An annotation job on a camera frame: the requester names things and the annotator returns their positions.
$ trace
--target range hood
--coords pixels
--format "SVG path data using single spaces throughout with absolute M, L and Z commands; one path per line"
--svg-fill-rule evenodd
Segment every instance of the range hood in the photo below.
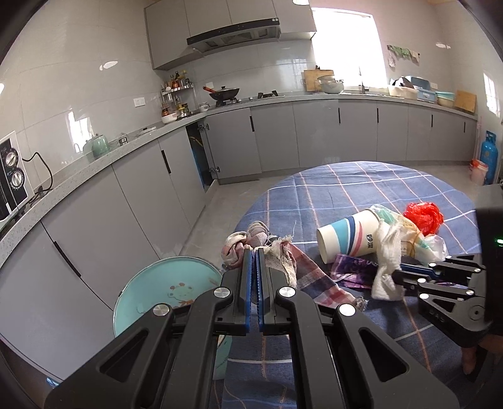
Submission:
M 280 37 L 280 21 L 277 18 L 247 21 L 217 28 L 187 39 L 187 45 L 208 54 L 219 48 L 249 41 L 259 41 Z

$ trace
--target wall outlet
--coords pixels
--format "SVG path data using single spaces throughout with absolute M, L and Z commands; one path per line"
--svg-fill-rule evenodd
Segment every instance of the wall outlet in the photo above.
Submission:
M 134 106 L 143 106 L 143 105 L 145 105 L 145 98 L 144 97 L 134 98 L 133 101 L 134 101 Z

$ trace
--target cutting board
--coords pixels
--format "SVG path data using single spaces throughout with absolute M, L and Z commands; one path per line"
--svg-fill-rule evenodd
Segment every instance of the cutting board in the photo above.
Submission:
M 468 112 L 475 112 L 477 96 L 466 91 L 457 91 L 454 106 Z
M 324 75 L 333 75 L 333 70 L 304 70 L 306 91 L 321 91 L 317 80 Z

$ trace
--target gray tile floor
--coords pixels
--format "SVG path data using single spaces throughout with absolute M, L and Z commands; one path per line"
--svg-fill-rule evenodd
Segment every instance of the gray tile floor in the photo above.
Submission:
M 472 200 L 476 197 L 478 186 L 470 181 L 468 166 L 421 165 L 414 168 L 447 182 Z M 285 177 L 219 186 L 211 203 L 203 210 L 194 226 L 182 254 L 201 257 L 220 267 L 220 251 L 227 236 L 234 231 L 236 224 L 255 200 Z

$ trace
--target table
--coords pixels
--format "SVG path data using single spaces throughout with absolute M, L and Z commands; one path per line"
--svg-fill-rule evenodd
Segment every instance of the table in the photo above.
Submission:
M 408 203 L 421 200 L 436 203 L 444 215 L 438 234 L 450 254 L 480 251 L 473 203 L 465 194 L 424 172 L 379 162 L 345 162 L 296 173 L 265 192 L 236 231 L 261 220 L 272 234 L 292 235 L 296 246 L 329 271 L 319 256 L 317 227 L 376 203 L 402 213 Z M 448 385 L 462 404 L 473 397 L 474 386 L 461 370 L 459 347 L 418 314 L 417 298 L 377 301 L 368 291 L 348 291 L 369 300 L 365 314 Z M 288 340 L 270 338 L 258 333 L 234 337 L 224 385 L 214 389 L 215 396 L 223 390 L 222 409 L 254 409 L 266 403 L 296 406 Z

